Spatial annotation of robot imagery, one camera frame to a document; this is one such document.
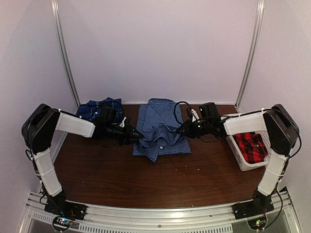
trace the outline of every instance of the white panel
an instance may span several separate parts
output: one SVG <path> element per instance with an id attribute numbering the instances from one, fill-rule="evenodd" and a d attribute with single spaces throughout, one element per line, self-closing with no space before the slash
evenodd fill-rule
<path id="1" fill-rule="evenodd" d="M 21 126 L 40 103 L 75 110 L 49 0 L 0 1 L 0 232 L 14 233 L 39 180 Z M 52 142 L 52 153 L 62 133 Z"/>
<path id="2" fill-rule="evenodd" d="M 234 103 L 257 0 L 60 0 L 81 102 Z"/>
<path id="3" fill-rule="evenodd" d="M 303 147 L 289 164 L 287 185 L 303 232 L 311 219 L 311 2 L 266 1 L 263 28 L 242 101 L 244 111 L 282 103 L 300 127 Z"/>

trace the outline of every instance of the laundry basket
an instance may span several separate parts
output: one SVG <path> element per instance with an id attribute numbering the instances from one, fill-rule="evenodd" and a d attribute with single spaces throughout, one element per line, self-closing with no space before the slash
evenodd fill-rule
<path id="1" fill-rule="evenodd" d="M 231 147 L 232 152 L 242 171 L 248 171 L 248 170 L 256 169 L 261 166 L 266 166 L 269 162 L 269 159 L 271 156 L 271 148 L 270 148 L 271 144 L 270 144 L 269 135 L 266 131 L 257 131 L 255 133 L 259 133 L 261 135 L 263 143 L 265 144 L 267 151 L 268 151 L 268 155 L 265 157 L 264 161 L 260 163 L 256 163 L 256 164 L 249 164 L 248 162 L 246 162 L 233 136 L 230 135 L 226 137 L 229 143 L 229 146 Z"/>

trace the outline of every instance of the folded blue plaid shirt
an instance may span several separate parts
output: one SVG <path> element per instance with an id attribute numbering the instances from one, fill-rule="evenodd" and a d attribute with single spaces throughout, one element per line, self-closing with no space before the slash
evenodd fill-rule
<path id="1" fill-rule="evenodd" d="M 140 106 L 136 128 L 145 138 L 134 144 L 133 155 L 147 156 L 155 162 L 159 155 L 191 153 L 188 139 L 176 133 L 180 125 L 173 114 L 175 104 L 172 100 L 150 99 Z M 176 115 L 182 121 L 179 106 Z"/>
<path id="2" fill-rule="evenodd" d="M 108 106 L 113 109 L 116 109 L 118 113 L 115 117 L 115 122 L 122 121 L 122 103 L 121 99 L 112 99 L 108 97 L 107 99 L 103 101 L 93 101 L 90 100 L 86 104 L 81 104 L 77 110 L 76 115 L 81 116 L 83 120 L 88 120 L 90 122 L 94 122 L 94 120 L 100 115 L 102 106 Z"/>

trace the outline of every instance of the brown wooden surface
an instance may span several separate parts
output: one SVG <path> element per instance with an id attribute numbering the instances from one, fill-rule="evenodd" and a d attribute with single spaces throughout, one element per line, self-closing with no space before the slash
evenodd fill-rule
<path id="1" fill-rule="evenodd" d="M 139 105 L 124 106 L 133 125 L 138 110 Z M 221 114 L 236 112 L 231 105 L 220 105 L 218 110 Z M 224 138 L 211 143 L 189 139 L 189 144 L 191 154 L 160 156 L 153 163 L 147 157 L 133 156 L 133 145 L 108 149 L 97 140 L 69 134 L 55 169 L 68 200 L 89 204 L 177 208 L 252 198 L 263 168 L 240 171 Z"/>

